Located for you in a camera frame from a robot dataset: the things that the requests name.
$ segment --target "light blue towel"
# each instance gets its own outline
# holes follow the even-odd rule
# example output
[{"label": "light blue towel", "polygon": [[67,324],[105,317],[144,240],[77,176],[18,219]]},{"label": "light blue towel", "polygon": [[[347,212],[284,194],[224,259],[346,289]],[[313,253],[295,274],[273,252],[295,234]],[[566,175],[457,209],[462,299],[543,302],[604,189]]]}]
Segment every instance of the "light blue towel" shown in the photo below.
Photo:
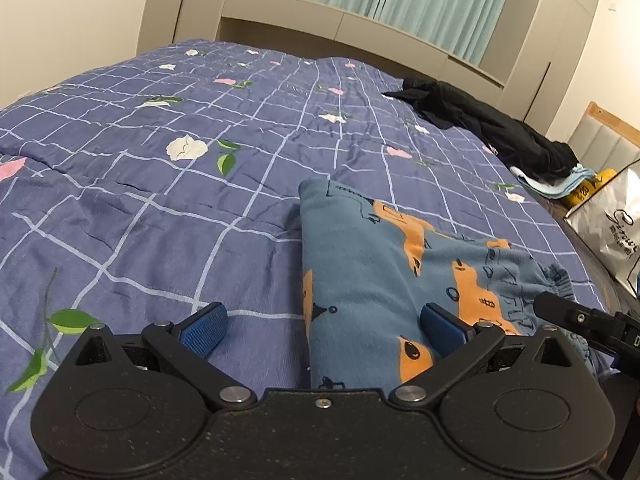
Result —
[{"label": "light blue towel", "polygon": [[578,164],[571,170],[571,174],[568,177],[562,180],[556,180],[553,184],[549,184],[548,182],[538,182],[537,180],[529,178],[520,168],[516,168],[515,166],[511,166],[509,169],[524,187],[531,189],[546,198],[562,198],[563,196],[567,196],[575,188],[580,186],[580,183],[585,178],[596,176],[595,171]]}]

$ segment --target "white wall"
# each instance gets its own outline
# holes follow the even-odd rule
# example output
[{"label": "white wall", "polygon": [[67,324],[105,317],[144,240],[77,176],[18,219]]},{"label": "white wall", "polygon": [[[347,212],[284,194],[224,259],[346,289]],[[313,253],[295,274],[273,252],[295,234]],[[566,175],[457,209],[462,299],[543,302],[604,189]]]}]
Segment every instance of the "white wall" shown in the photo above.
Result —
[{"label": "white wall", "polygon": [[546,136],[567,140],[590,101],[640,129],[640,0],[598,2],[580,63]]},{"label": "white wall", "polygon": [[145,0],[0,0],[0,107],[136,55]]}]

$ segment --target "blue gripper pad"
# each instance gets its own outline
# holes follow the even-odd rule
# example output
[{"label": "blue gripper pad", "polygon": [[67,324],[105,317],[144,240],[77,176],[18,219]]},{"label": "blue gripper pad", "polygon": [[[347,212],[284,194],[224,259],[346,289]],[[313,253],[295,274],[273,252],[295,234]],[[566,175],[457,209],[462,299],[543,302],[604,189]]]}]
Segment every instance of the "blue gripper pad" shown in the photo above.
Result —
[{"label": "blue gripper pad", "polygon": [[443,358],[455,352],[476,331],[436,303],[427,303],[420,311],[420,328],[433,349]]},{"label": "blue gripper pad", "polygon": [[225,336],[227,323],[225,306],[215,301],[175,325],[171,333],[194,354],[206,359]]}]

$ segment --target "orange animal print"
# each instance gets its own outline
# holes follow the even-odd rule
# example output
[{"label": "orange animal print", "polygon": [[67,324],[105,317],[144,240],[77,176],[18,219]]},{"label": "orange animal print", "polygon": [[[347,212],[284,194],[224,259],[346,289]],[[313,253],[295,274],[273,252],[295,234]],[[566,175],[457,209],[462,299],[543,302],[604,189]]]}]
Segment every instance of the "orange animal print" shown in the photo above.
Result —
[{"label": "orange animal print", "polygon": [[398,336],[400,342],[400,381],[405,383],[431,368],[433,358],[429,349],[415,341]]},{"label": "orange animal print", "polygon": [[486,246],[491,248],[500,247],[501,249],[511,249],[511,245],[508,240],[499,238],[498,240],[487,240]]},{"label": "orange animal print", "polygon": [[500,326],[508,335],[520,332],[502,317],[500,301],[490,290],[478,286],[476,270],[456,260],[451,263],[458,290],[458,317],[469,325],[478,321],[491,321]]},{"label": "orange animal print", "polygon": [[305,318],[307,341],[309,341],[309,333],[311,332],[311,314],[314,309],[313,282],[314,272],[309,269],[302,277],[302,314]]},{"label": "orange animal print", "polygon": [[424,230],[427,229],[429,231],[436,232],[434,227],[421,218],[416,218],[415,216],[405,215],[398,211],[394,211],[377,200],[373,201],[373,209],[380,218],[396,225],[404,233],[403,248],[404,254],[406,254],[406,258],[409,261],[409,268],[413,270],[415,276],[420,276],[422,256],[426,245]]}]

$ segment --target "black jacket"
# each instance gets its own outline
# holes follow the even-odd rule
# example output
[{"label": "black jacket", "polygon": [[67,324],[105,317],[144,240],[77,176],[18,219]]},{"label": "black jacket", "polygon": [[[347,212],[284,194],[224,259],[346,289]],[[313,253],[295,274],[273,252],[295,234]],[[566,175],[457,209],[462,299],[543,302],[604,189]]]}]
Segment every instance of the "black jacket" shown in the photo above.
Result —
[{"label": "black jacket", "polygon": [[516,166],[535,180],[552,182],[564,178],[578,164],[568,144],[543,137],[528,124],[449,83],[407,78],[401,91],[384,95],[409,103],[421,117],[440,129],[466,128],[485,144],[491,144],[505,166]]}]

